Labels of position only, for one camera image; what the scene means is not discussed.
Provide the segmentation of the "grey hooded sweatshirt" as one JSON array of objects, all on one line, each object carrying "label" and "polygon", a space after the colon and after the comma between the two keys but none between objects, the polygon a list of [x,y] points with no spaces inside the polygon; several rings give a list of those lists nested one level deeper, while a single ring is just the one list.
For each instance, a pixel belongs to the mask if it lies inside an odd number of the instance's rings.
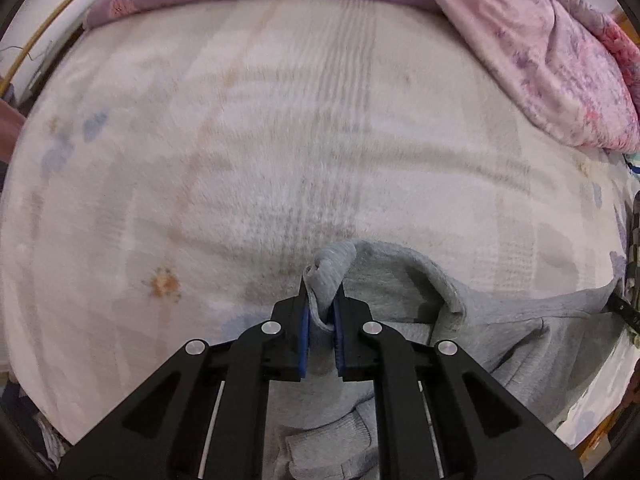
[{"label": "grey hooded sweatshirt", "polygon": [[412,249],[346,240],[307,266],[308,372],[270,387],[267,479],[374,479],[373,389],[343,382],[329,319],[335,295],[365,302],[373,321],[446,356],[468,354],[544,424],[555,427],[611,352],[622,321],[605,309],[613,286],[509,299],[459,282]]}]

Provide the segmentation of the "pink floral quilt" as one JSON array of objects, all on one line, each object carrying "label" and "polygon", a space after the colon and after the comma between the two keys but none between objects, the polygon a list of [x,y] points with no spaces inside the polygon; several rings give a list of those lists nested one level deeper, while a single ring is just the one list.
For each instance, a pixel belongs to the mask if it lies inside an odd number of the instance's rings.
[{"label": "pink floral quilt", "polygon": [[587,0],[435,0],[526,117],[568,146],[639,149],[639,49]]}]

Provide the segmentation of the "white patterned bed sheet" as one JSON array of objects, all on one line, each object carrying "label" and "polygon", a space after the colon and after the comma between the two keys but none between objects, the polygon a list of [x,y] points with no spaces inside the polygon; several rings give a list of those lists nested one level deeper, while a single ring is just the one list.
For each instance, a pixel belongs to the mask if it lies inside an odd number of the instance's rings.
[{"label": "white patterned bed sheet", "polygon": [[314,254],[409,247],[546,298],[624,270],[637,180],[533,126],[443,19],[230,0],[89,32],[30,112],[2,195],[9,360],[81,439],[186,340],[234,338]]}]

